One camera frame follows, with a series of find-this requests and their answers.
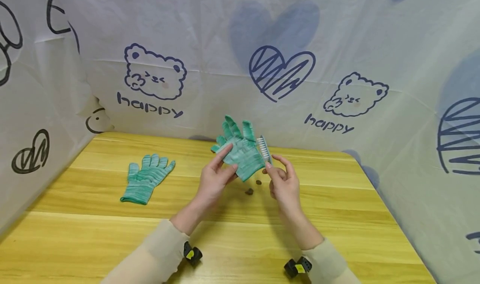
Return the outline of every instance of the bear face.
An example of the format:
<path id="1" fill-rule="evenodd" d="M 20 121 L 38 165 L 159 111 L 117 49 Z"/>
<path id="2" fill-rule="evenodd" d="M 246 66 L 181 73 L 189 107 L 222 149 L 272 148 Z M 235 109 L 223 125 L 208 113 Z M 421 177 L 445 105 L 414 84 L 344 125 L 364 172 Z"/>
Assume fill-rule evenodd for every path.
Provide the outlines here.
<path id="1" fill-rule="evenodd" d="M 159 100 L 180 97 L 187 76 L 181 60 L 164 57 L 134 43 L 125 48 L 125 61 L 125 84 L 133 91 L 140 91 Z"/>
<path id="2" fill-rule="evenodd" d="M 323 109 L 338 116 L 360 116 L 372 109 L 387 93 L 388 85 L 374 83 L 353 72 L 342 79 L 338 89 L 323 105 Z"/>
<path id="3" fill-rule="evenodd" d="M 92 133 L 103 133 L 111 128 L 110 119 L 105 113 L 105 108 L 98 108 L 85 120 L 87 129 Z"/>

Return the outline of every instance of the right hand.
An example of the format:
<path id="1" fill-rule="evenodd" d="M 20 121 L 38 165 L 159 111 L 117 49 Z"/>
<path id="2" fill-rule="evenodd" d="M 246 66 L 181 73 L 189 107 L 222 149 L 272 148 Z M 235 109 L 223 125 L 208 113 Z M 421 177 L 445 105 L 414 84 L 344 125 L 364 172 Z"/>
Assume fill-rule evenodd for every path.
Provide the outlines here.
<path id="1" fill-rule="evenodd" d="M 265 170 L 262 172 L 267 173 L 272 179 L 269 186 L 270 195 L 277 200 L 281 217 L 291 221 L 303 215 L 300 205 L 300 181 L 290 161 L 280 155 L 272 155 L 272 157 L 285 166 L 287 173 L 268 162 L 265 163 Z"/>

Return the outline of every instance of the brush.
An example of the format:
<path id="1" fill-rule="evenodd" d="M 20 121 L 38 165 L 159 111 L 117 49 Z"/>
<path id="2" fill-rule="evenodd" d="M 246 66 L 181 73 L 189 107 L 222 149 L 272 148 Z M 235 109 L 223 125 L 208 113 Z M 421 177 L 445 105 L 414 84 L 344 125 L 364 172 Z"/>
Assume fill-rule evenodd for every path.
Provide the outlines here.
<path id="1" fill-rule="evenodd" d="M 257 146 L 259 148 L 260 154 L 263 157 L 263 160 L 270 162 L 270 164 L 273 164 L 272 155 L 268 150 L 267 142 L 263 135 L 260 135 L 260 138 L 257 138 Z"/>

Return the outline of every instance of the forearm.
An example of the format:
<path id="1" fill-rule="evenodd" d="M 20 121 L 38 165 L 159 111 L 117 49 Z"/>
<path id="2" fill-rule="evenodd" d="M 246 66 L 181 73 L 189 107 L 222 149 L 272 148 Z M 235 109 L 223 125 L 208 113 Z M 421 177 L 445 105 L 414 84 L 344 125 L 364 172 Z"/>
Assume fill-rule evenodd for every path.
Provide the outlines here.
<path id="1" fill-rule="evenodd" d="M 285 218 L 287 227 L 302 250 L 313 249 L 325 239 L 301 209 L 290 211 Z"/>
<path id="2" fill-rule="evenodd" d="M 183 259 L 183 245 L 189 239 L 168 220 L 143 240 L 129 256 L 123 259 L 102 284 L 158 284 L 164 283 L 177 271 Z"/>
<path id="3" fill-rule="evenodd" d="M 115 267 L 102 284 L 158 284 L 170 278 L 183 259 L 183 245 L 202 220 L 205 208 L 192 200 L 158 227 Z"/>
<path id="4" fill-rule="evenodd" d="M 190 236 L 202 221 L 206 211 L 205 203 L 198 199 L 192 199 L 182 210 L 170 218 L 170 221 L 180 232 Z"/>
<path id="5" fill-rule="evenodd" d="M 287 223 L 303 256 L 312 263 L 312 269 L 308 274 L 312 284 L 360 283 L 348 268 L 342 255 L 328 239 L 323 237 L 301 210 L 296 213 L 290 212 Z"/>

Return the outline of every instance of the yellow label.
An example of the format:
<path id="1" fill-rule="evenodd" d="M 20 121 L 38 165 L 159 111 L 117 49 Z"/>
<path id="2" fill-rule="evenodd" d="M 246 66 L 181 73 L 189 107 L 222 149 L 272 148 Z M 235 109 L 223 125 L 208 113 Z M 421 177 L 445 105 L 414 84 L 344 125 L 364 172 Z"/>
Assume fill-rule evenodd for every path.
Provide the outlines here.
<path id="1" fill-rule="evenodd" d="M 193 250 L 191 250 L 190 252 L 188 252 L 188 254 L 185 256 L 187 259 L 192 259 L 193 257 Z"/>
<path id="2" fill-rule="evenodd" d="M 299 274 L 305 274 L 305 269 L 303 268 L 303 265 L 301 264 L 295 264 L 295 268 L 299 272 Z"/>

